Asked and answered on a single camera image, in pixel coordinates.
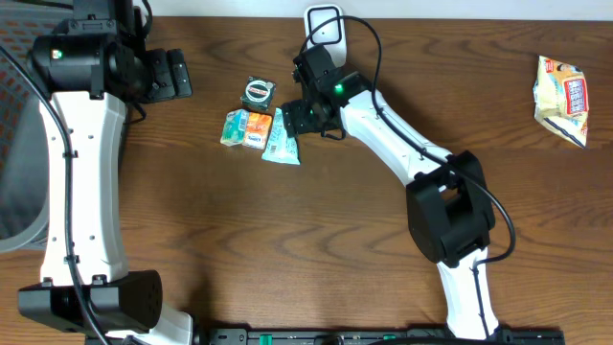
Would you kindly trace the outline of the green wipes pack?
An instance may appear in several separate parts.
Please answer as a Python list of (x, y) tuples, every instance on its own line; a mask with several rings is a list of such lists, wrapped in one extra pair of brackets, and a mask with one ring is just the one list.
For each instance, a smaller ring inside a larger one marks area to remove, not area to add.
[(287, 165), (301, 164), (297, 140), (288, 136), (284, 127), (284, 115), (280, 108), (275, 110), (271, 131), (261, 159)]

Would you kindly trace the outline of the orange snack pack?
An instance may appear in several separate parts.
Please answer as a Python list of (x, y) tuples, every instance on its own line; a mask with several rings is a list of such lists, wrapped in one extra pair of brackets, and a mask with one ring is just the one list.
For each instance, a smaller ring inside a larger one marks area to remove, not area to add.
[(268, 114), (250, 112), (242, 144), (246, 147), (264, 150), (273, 118)]

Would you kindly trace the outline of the teal Kleenex tissue pack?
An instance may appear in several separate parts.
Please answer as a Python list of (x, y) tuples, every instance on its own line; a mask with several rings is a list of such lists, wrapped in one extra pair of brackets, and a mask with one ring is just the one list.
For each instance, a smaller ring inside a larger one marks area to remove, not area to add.
[(241, 145), (244, 141), (250, 113), (244, 109), (229, 112), (221, 133), (220, 143), (227, 147)]

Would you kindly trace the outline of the yellow wet wipes pack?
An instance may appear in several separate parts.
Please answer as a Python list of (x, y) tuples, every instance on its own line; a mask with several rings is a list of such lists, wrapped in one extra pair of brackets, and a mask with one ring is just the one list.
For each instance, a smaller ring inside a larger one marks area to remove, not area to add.
[(535, 120), (553, 134), (585, 149), (589, 96), (583, 72), (575, 65), (539, 56), (533, 94)]

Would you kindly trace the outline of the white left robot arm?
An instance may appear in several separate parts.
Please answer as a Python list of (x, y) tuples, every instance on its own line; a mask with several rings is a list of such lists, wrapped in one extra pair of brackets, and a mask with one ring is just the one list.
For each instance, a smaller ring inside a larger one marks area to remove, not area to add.
[(46, 133), (49, 222), (39, 281), (19, 290), (19, 312), (89, 344), (196, 344), (193, 317), (164, 302), (160, 274), (129, 269), (118, 195), (128, 113), (191, 96), (184, 55), (147, 48), (148, 2), (72, 9), (21, 69)]

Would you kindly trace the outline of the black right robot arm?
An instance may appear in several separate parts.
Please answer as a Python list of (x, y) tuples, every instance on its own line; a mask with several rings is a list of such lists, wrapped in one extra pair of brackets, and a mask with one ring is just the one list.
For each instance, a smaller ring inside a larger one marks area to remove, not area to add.
[(446, 327), (456, 338), (492, 340), (499, 322), (482, 270), (495, 219), (479, 160), (468, 151), (454, 155), (420, 135), (370, 80), (336, 66), (323, 45), (303, 51), (293, 64), (302, 98), (283, 106), (288, 134), (331, 137), (338, 129), (392, 170), (405, 187), (411, 237), (440, 272)]

